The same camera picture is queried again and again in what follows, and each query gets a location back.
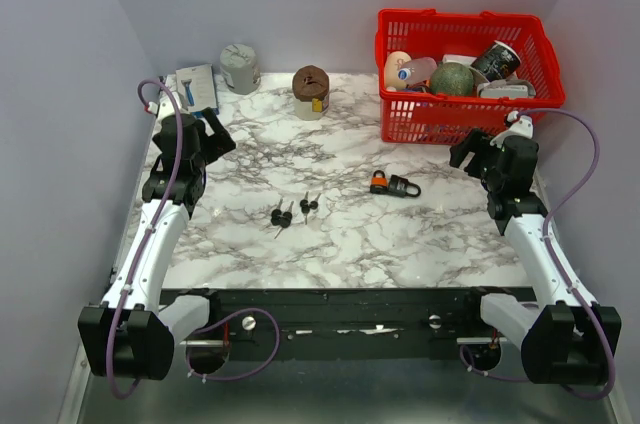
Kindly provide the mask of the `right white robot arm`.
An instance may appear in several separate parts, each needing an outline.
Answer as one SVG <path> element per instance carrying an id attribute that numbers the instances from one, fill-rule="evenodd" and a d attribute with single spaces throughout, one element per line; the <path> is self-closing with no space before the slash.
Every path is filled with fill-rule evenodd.
<path id="1" fill-rule="evenodd" d="M 536 308 L 490 292 L 464 306 L 460 323 L 480 336 L 495 328 L 520 351 L 527 378 L 536 384 L 610 385 L 621 318 L 585 290 L 547 222 L 547 209 L 532 191 L 538 144 L 522 135 L 495 144 L 472 130 L 450 149 L 450 164 L 480 180 L 487 210 L 515 250 L 532 285 Z"/>

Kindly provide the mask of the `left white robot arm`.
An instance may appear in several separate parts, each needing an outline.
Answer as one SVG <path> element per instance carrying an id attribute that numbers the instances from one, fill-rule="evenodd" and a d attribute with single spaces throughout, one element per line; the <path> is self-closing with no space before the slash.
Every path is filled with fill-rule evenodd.
<path id="1" fill-rule="evenodd" d="M 220 312 L 204 296 L 184 291 L 166 306 L 160 298 L 174 249 L 206 189 L 206 168 L 236 144 L 210 108 L 199 117 L 165 117 L 152 141 L 160 153 L 142 186 L 131 248 L 101 302 L 78 319 L 96 376 L 161 380 L 180 342 L 221 329 Z"/>

